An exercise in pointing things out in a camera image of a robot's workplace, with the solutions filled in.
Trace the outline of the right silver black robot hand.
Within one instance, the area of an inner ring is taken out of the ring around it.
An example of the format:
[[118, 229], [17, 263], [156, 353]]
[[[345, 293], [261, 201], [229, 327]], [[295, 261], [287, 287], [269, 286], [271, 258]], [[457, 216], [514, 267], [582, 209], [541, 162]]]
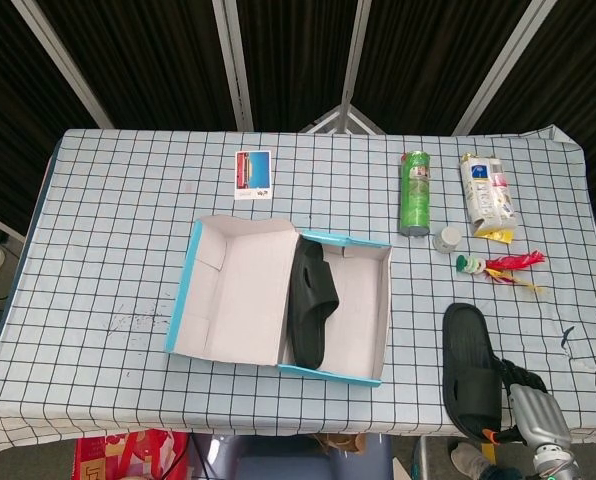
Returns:
[[545, 445], [569, 449], [572, 437], [562, 410], [540, 376], [506, 359], [495, 359], [515, 425], [507, 430], [483, 428], [492, 444], [522, 442], [533, 450]]

